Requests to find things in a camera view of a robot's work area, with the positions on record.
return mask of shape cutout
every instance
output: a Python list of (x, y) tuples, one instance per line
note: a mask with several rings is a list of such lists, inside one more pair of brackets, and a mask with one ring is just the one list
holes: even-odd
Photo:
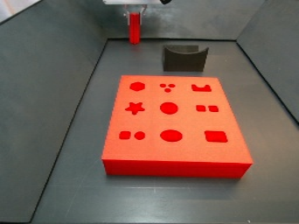
[(205, 112), (205, 106), (204, 105), (196, 105), (196, 110), (198, 111), (198, 112)]
[(129, 107), (125, 108), (125, 111), (130, 111), (132, 115), (134, 116), (137, 114), (138, 111), (145, 111), (145, 109), (142, 108), (142, 103), (133, 103), (129, 102)]
[(168, 129), (161, 132), (160, 137), (165, 142), (178, 142), (182, 139), (182, 133), (174, 129)]
[(134, 139), (136, 140), (142, 140), (145, 138), (145, 133), (142, 131), (137, 131), (134, 133)]
[(209, 112), (220, 112), (220, 109), (217, 106), (210, 105), (209, 106)]
[(177, 112), (178, 107), (173, 102), (164, 102), (160, 106), (160, 110), (166, 114), (172, 115)]
[(126, 140), (130, 137), (130, 131), (120, 131), (118, 133), (118, 139)]
[(228, 141), (224, 131), (205, 130), (204, 135), (208, 142), (225, 143)]
[(164, 88), (164, 92), (165, 93), (170, 93), (172, 92), (172, 88), (174, 88), (174, 85), (173, 84), (168, 84), (168, 87), (166, 87), (166, 85), (162, 83), (162, 84), (160, 84), (160, 88)]
[(193, 92), (210, 92), (210, 86), (205, 85), (204, 87), (197, 87), (194, 84), (190, 85), (190, 90)]

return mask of gray table surface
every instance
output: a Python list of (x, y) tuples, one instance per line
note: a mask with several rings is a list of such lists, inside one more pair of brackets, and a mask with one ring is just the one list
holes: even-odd
[[(162, 45), (209, 47), (202, 73), (164, 73)], [(254, 160), (242, 179), (106, 176), (98, 160), (121, 74), (218, 77)], [(296, 222), (299, 129), (234, 42), (109, 40), (33, 223)]]

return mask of red foam block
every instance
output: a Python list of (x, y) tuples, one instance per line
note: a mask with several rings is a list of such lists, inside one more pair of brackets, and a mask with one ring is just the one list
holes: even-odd
[(101, 160), (108, 175), (241, 178), (252, 158), (218, 80), (124, 75)]

